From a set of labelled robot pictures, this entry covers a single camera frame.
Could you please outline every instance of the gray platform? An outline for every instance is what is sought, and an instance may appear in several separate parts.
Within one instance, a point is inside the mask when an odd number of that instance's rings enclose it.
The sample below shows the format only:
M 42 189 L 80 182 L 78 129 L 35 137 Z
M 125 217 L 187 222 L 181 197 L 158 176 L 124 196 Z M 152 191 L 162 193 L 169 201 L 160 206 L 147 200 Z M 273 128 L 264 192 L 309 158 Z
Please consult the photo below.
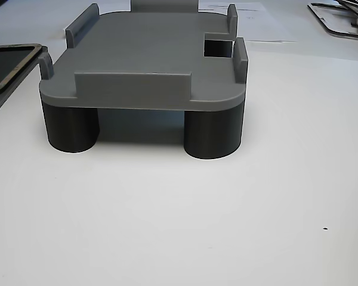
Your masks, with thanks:
M 42 58 L 43 102 L 186 111 L 242 103 L 248 58 L 243 39 L 236 39 L 236 8 L 230 5 L 228 15 L 199 13 L 197 1 L 186 1 L 181 13 L 170 13 L 177 10 L 169 1 L 147 9 L 137 0 L 131 12 L 101 16 L 92 4 L 67 28 L 68 49 L 56 63 Z M 235 40 L 232 58 L 204 56 L 205 41 Z

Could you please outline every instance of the gray plastic stand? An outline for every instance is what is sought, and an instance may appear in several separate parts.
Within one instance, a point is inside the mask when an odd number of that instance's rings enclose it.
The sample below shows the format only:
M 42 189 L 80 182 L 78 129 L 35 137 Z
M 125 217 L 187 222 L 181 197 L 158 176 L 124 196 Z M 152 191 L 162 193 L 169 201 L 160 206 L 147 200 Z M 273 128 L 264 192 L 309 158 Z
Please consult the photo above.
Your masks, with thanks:
M 99 133 L 97 108 L 126 108 L 184 110 L 184 147 L 194 157 L 237 149 L 248 58 L 236 38 L 236 8 L 221 15 L 199 13 L 197 5 L 132 0 L 131 12 L 103 15 L 90 5 L 66 29 L 67 50 L 55 65 L 48 54 L 39 58 L 50 143 L 86 150 Z

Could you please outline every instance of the black cylindrical leg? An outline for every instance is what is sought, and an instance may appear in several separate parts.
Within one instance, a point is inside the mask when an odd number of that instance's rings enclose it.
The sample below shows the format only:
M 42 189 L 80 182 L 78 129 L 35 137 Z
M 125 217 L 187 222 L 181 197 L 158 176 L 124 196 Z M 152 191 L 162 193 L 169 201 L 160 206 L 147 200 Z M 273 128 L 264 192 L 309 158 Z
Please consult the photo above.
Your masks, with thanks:
M 201 159 L 220 158 L 236 151 L 241 143 L 244 103 L 222 111 L 186 111 L 185 151 Z
M 42 109 L 49 143 L 54 148 L 77 153 L 95 144 L 100 133 L 96 108 L 56 107 L 42 102 Z
M 205 57 L 232 58 L 232 41 L 204 41 Z

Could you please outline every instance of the table surface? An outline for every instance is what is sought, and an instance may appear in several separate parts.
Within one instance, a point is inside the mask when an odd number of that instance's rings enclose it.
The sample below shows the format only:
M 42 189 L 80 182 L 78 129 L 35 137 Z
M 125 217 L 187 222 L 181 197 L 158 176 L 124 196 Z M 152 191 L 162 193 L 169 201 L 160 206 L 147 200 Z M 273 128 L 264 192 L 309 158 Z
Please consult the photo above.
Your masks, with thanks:
M 305 0 L 262 2 L 298 42 L 247 44 L 225 158 L 188 156 L 167 111 L 102 111 L 92 149 L 59 152 L 28 75 L 0 109 L 0 285 L 358 285 L 358 41 Z M 55 61 L 90 3 L 8 1 L 0 45 Z

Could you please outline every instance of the raised edge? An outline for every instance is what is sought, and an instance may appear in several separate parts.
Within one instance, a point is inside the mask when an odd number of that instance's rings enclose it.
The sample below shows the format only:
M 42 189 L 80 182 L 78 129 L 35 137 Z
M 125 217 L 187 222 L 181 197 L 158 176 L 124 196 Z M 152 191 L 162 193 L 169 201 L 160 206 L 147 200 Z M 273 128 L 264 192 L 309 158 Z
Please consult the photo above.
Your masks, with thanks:
M 72 24 L 65 30 L 66 46 L 75 48 L 86 33 L 100 18 L 100 9 L 96 3 L 91 4 Z
M 77 97 L 113 105 L 187 102 L 191 97 L 191 73 L 117 73 L 76 71 Z
M 248 55 L 243 38 L 237 38 L 233 47 L 233 69 L 236 83 L 246 83 L 248 74 Z
M 237 36 L 237 10 L 234 4 L 228 6 L 227 25 L 229 34 L 234 38 Z
M 41 79 L 51 79 L 54 75 L 52 58 L 48 52 L 43 52 L 39 57 Z
M 131 12 L 196 13 L 199 0 L 131 0 Z

